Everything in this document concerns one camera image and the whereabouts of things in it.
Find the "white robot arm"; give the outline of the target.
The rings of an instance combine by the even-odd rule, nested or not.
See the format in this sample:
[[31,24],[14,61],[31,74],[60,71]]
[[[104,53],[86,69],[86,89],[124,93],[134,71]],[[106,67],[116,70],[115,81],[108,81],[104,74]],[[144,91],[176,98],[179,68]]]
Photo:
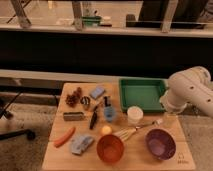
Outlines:
[[192,67],[173,73],[167,80],[168,89],[159,102],[165,110],[163,123],[170,128],[177,115],[189,104],[213,118],[213,89],[211,74],[201,66]]

